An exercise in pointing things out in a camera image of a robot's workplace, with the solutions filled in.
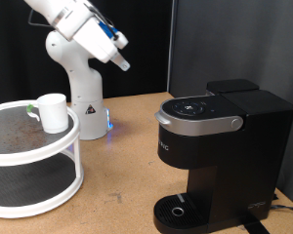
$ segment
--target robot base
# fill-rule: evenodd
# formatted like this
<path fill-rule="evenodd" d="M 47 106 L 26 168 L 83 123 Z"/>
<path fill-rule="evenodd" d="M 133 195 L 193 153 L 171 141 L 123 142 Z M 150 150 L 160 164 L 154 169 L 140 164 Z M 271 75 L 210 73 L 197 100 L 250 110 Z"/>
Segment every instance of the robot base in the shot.
<path fill-rule="evenodd" d="M 108 121 L 108 109 L 103 100 L 78 102 L 72 101 L 71 109 L 80 120 L 80 139 L 91 140 L 103 137 L 112 129 Z"/>

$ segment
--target black wall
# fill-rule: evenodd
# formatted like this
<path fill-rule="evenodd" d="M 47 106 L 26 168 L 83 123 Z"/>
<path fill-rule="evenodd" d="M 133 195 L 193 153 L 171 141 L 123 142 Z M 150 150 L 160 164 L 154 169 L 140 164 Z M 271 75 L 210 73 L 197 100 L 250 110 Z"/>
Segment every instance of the black wall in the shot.
<path fill-rule="evenodd" d="M 175 0 L 170 93 L 248 79 L 293 103 L 293 0 Z M 277 183 L 293 200 L 293 126 Z"/>
<path fill-rule="evenodd" d="M 120 51 L 131 63 L 124 72 L 112 62 L 91 59 L 103 76 L 104 98 L 166 91 L 172 0 L 92 0 L 129 40 Z M 63 93 L 70 101 L 64 69 L 47 54 L 50 28 L 27 23 L 23 0 L 0 0 L 0 103 Z M 46 23 L 38 13 L 32 21 Z"/>

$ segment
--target silver trim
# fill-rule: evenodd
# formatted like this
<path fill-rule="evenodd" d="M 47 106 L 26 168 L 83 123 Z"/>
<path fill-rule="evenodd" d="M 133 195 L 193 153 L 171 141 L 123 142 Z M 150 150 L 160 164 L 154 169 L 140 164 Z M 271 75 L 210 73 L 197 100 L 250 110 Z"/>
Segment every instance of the silver trim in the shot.
<path fill-rule="evenodd" d="M 185 202 L 185 200 L 184 200 L 184 198 L 183 198 L 183 196 L 179 193 L 179 194 L 177 194 L 177 197 L 179 198 L 179 200 L 182 202 L 182 203 L 184 203 Z"/>
<path fill-rule="evenodd" d="M 206 90 L 206 96 L 214 96 L 214 94 L 208 90 Z"/>
<path fill-rule="evenodd" d="M 181 136 L 198 137 L 229 133 L 239 130 L 243 125 L 243 119 L 240 116 L 230 116 L 206 120 L 186 120 L 167 114 L 163 110 L 163 104 L 160 110 L 155 113 L 155 118 L 165 130 Z"/>
<path fill-rule="evenodd" d="M 55 18 L 55 20 L 52 22 L 51 26 L 56 27 L 57 24 L 60 22 L 60 20 L 65 16 L 65 14 L 68 12 L 67 8 L 63 8 L 61 12 L 58 14 L 58 16 Z"/>
<path fill-rule="evenodd" d="M 176 214 L 176 213 L 174 213 L 174 211 L 180 211 L 181 214 Z M 185 213 L 185 211 L 184 211 L 184 209 L 182 209 L 182 208 L 178 208 L 178 207 L 176 207 L 176 208 L 173 208 L 173 210 L 172 210 L 172 214 L 173 214 L 174 216 L 182 216 L 182 215 L 184 215 L 184 213 Z"/>

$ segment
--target coffee maker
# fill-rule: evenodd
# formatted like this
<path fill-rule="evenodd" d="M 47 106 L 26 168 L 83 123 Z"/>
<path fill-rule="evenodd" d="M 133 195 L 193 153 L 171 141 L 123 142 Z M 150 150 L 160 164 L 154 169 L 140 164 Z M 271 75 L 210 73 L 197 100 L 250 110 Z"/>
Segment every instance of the coffee maker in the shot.
<path fill-rule="evenodd" d="M 188 170 L 187 192 L 154 206 L 165 234 L 210 233 L 268 217 L 293 105 L 247 80 L 210 82 L 207 96 L 164 101 L 158 156 Z"/>

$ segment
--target table surface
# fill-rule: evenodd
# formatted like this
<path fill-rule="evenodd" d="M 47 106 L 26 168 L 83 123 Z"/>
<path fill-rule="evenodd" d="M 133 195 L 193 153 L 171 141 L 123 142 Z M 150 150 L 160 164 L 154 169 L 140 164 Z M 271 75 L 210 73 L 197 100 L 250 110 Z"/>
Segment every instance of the table surface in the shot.
<path fill-rule="evenodd" d="M 157 156 L 154 113 L 168 93 L 105 99 L 114 129 L 81 141 L 85 178 L 80 190 L 58 208 L 33 217 L 0 218 L 0 233 L 156 234 L 153 207 L 162 197 L 187 190 L 188 171 Z M 276 190 L 272 203 L 293 207 Z M 293 212 L 273 210 L 262 223 L 272 233 L 293 234 Z M 215 232 L 247 234 L 242 227 Z"/>

